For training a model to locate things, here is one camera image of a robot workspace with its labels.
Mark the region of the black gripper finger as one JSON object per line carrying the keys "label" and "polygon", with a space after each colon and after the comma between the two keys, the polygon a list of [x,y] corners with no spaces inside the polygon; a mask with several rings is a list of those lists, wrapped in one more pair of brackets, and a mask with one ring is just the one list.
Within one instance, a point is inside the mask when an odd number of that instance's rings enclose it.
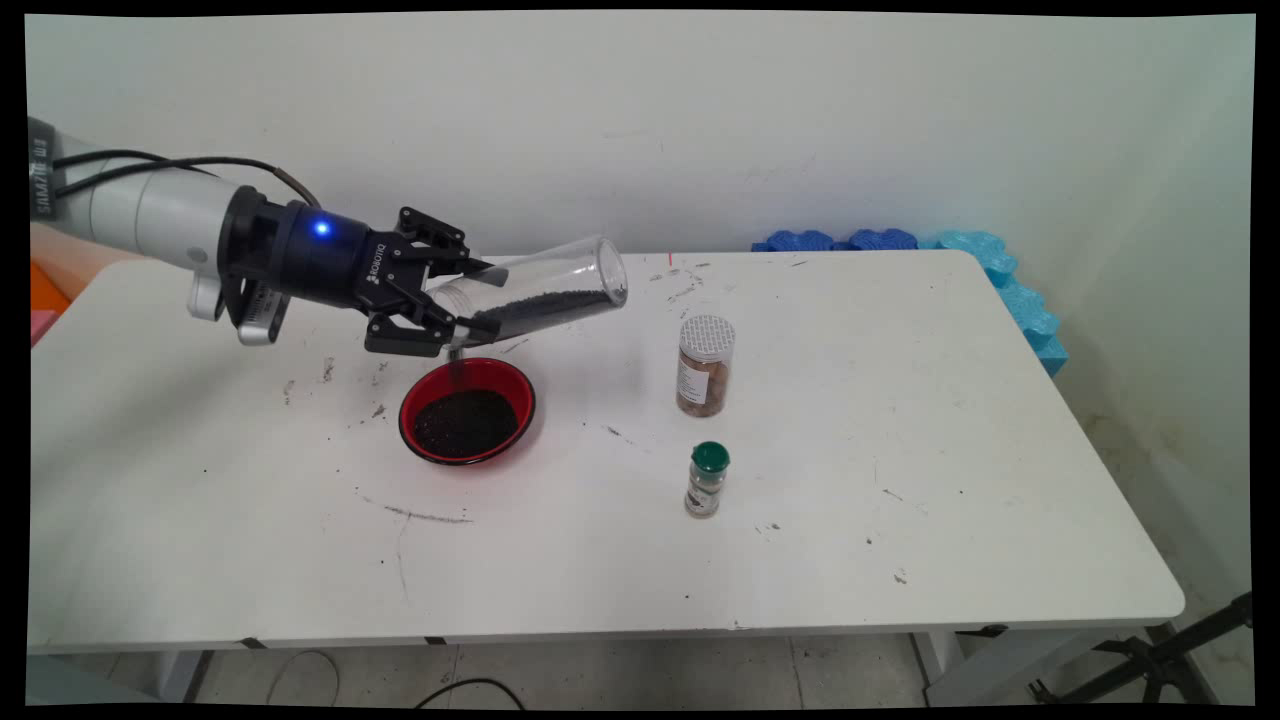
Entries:
{"label": "black gripper finger", "polygon": [[367,318],[364,347],[374,354],[436,357],[443,351],[490,345],[500,322],[483,316],[477,300],[460,284],[425,291],[389,290],[362,302]]}
{"label": "black gripper finger", "polygon": [[396,269],[420,279],[462,277],[497,288],[506,286],[509,272],[471,254],[465,233],[412,208],[399,210],[396,233],[403,243],[396,250]]}

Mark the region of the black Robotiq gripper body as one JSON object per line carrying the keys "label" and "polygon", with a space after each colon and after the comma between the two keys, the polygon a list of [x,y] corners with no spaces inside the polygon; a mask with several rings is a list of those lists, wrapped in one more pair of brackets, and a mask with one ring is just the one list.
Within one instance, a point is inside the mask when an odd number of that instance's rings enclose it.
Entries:
{"label": "black Robotiq gripper body", "polygon": [[228,291],[269,290],[357,311],[407,311],[407,295],[384,275],[397,251],[429,242],[431,218],[399,211],[392,231],[301,201],[285,205],[242,186],[232,196],[218,243],[218,272]]}

